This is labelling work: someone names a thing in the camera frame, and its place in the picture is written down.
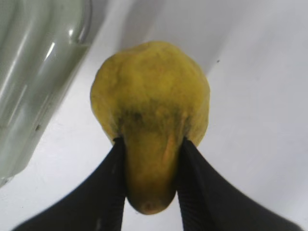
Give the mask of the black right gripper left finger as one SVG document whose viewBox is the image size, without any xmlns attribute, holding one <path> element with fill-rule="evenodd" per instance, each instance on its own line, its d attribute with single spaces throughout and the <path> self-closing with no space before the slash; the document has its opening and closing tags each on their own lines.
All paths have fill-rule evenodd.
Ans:
<svg viewBox="0 0 308 231">
<path fill-rule="evenodd" d="M 125 146 L 115 143 L 94 172 L 56 204 L 18 225 L 16 231 L 119 231 L 126 197 Z"/>
</svg>

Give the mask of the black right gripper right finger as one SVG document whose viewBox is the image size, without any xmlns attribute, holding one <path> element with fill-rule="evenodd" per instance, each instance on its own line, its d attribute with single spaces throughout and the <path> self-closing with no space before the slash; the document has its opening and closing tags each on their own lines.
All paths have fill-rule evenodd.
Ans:
<svg viewBox="0 0 308 231">
<path fill-rule="evenodd" d="M 231 185 L 188 139 L 180 148 L 177 192 L 185 231 L 301 230 Z"/>
</svg>

